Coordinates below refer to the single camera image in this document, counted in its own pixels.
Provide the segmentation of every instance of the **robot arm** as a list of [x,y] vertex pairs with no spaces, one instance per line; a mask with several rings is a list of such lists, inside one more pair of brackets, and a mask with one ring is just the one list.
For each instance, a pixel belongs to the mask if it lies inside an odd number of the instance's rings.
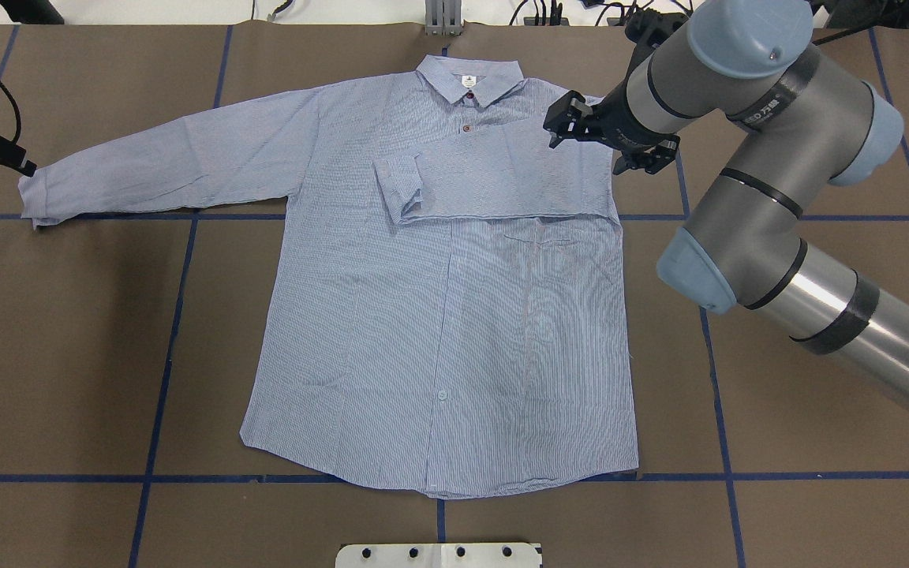
[[711,312],[736,303],[819,355],[867,371],[909,407],[909,306],[795,234],[827,183],[865,179],[903,134],[899,113],[809,43],[802,0],[708,0],[595,107],[549,108],[551,145],[595,140],[657,172],[677,133],[721,109],[748,134],[657,264]]

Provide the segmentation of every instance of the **wire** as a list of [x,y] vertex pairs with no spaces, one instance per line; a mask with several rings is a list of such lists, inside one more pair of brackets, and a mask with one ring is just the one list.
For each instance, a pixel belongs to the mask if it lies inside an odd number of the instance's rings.
[[602,12],[598,14],[598,19],[595,21],[595,25],[602,23],[602,16],[605,15],[605,12],[609,11],[609,8],[619,8],[619,20],[623,21],[623,16],[627,14],[627,7],[623,6],[620,2],[611,2],[609,4],[602,5]]
[[13,134],[12,141],[15,144],[16,141],[19,140],[19,133],[21,132],[21,129],[23,126],[21,123],[21,120],[19,119],[19,105],[16,104],[16,100],[14,99],[14,97],[12,97],[12,93],[9,92],[9,89],[6,89],[6,86],[3,85],[1,79],[0,79],[0,89],[2,89],[2,92],[5,93],[6,98],[9,99],[9,104],[11,104],[13,107],[13,115],[16,118],[16,132]]
[[874,28],[874,26],[879,25],[881,21],[886,21],[892,17],[899,17],[903,15],[903,7],[897,8],[896,10],[888,14],[877,15],[872,21],[866,24],[855,26],[854,28],[848,28],[841,30],[841,32],[833,33],[832,35],[827,35],[826,37],[821,37],[821,39],[816,39],[815,42],[812,42],[813,46],[822,46],[823,43],[834,42],[834,40],[842,39],[843,37],[853,36],[855,33],[864,32],[866,29]]
[[815,42],[812,42],[812,44],[813,44],[813,46],[822,46],[823,43],[834,42],[834,40],[841,39],[841,37],[853,36],[853,35],[855,35],[855,33],[864,32],[866,29],[874,28],[874,26],[881,25],[881,23],[888,22],[893,18],[896,18],[895,25],[893,27],[898,28],[901,23],[900,17],[906,13],[907,9],[909,8],[909,5],[903,0],[898,0],[897,3],[898,4],[902,3],[903,5],[899,6],[896,10],[893,10],[892,12],[877,15],[869,23],[855,26],[854,28],[848,28],[848,29],[841,30],[841,32],[833,33],[833,35],[827,35],[826,37],[822,37],[822,39],[816,39]]
[[275,10],[271,11],[271,14],[268,14],[268,18],[266,19],[268,21],[275,21],[275,16],[278,16],[280,12],[289,8],[291,4],[293,4],[293,0],[286,0],[286,2],[280,4],[278,8],[275,8]]
[[[510,21],[510,23],[508,23],[508,25],[514,25],[514,21],[516,21],[516,19],[517,19],[518,12],[520,12],[521,8],[523,8],[524,5],[527,3],[528,3],[528,0],[521,0],[521,3],[518,4],[518,7],[514,8],[514,15],[511,16],[511,21]],[[538,12],[535,12],[535,17],[538,18]]]
[[686,4],[682,4],[679,0],[671,0],[672,4],[675,4],[679,7],[679,10],[682,10],[684,14],[688,16],[693,15],[693,0],[690,0],[690,7],[686,8]]

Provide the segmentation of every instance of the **shirt sleeve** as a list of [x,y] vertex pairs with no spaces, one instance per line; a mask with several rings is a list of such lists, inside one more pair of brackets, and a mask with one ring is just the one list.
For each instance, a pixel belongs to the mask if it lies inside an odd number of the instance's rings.
[[618,222],[611,148],[548,143],[542,120],[528,118],[376,159],[374,168],[396,224],[577,215]]
[[23,217],[146,212],[295,195],[317,141],[322,88],[244,101],[76,152],[22,177]]

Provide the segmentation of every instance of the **blue striped shirt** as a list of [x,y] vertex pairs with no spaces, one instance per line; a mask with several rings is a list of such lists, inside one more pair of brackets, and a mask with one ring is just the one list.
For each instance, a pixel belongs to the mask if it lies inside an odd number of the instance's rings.
[[289,197],[248,446],[443,499],[632,470],[611,152],[546,147],[564,92],[427,57],[70,155],[24,216]]

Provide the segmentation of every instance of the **light blue joint cap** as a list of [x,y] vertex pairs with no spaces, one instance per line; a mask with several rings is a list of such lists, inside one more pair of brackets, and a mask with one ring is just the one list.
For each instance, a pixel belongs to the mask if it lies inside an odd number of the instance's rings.
[[872,92],[872,125],[869,126],[869,136],[866,136],[855,161],[831,179],[831,185],[851,185],[866,179],[874,169],[888,162],[903,139],[903,116],[876,93],[868,80],[865,84]]
[[707,0],[686,25],[693,54],[735,79],[783,72],[812,40],[804,0]]
[[710,312],[728,312],[736,303],[735,292],[721,270],[682,227],[657,260],[657,277]]

